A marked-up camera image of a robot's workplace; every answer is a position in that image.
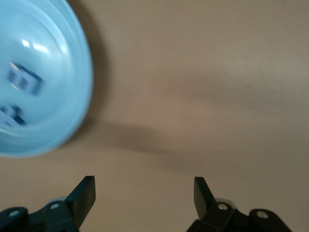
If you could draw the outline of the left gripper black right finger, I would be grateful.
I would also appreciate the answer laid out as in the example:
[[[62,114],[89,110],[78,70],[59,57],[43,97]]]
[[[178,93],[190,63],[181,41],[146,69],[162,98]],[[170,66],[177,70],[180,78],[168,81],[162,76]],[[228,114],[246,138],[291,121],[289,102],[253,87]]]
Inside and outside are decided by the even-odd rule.
[[[233,204],[216,199],[203,177],[194,179],[194,204],[198,219],[189,232],[290,232],[272,211],[253,209],[248,215]]]

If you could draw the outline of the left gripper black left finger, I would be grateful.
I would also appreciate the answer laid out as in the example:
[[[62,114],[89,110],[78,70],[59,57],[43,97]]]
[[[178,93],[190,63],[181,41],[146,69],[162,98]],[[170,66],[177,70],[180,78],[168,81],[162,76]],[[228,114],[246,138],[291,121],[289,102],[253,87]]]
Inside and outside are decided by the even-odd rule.
[[[29,213],[11,207],[0,213],[2,232],[78,232],[96,200],[95,177],[86,176],[64,199]]]

